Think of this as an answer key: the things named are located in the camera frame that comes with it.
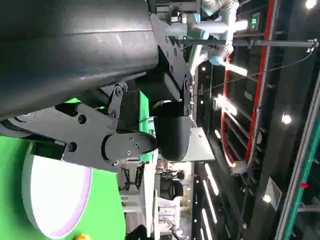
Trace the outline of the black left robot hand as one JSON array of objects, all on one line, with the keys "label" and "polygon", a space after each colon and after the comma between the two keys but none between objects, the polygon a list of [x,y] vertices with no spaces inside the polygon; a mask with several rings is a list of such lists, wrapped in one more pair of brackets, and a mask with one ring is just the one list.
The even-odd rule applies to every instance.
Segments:
[{"label": "black left robot hand", "polygon": [[[3,0],[0,133],[53,140],[68,163],[117,172],[158,150],[181,161],[192,75],[145,0]],[[118,130],[127,81],[148,98],[155,135]]]}]

